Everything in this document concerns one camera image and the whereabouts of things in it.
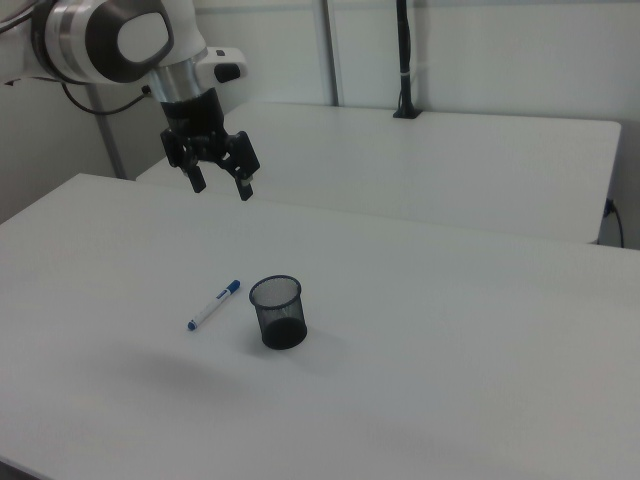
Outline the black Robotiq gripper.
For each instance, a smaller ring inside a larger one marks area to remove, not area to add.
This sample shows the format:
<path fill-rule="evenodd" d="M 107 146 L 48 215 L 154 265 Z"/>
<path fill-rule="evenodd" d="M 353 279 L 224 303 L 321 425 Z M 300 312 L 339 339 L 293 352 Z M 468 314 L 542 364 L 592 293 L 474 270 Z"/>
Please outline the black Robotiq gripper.
<path fill-rule="evenodd" d="M 227 134 L 216 89 L 190 100 L 163 102 L 161 108 L 168 122 L 160 134 L 168 163 L 183 172 L 194 192 L 206 188 L 199 160 L 218 158 L 216 164 L 233 177 L 240 199 L 249 200 L 260 163 L 246 132 Z"/>

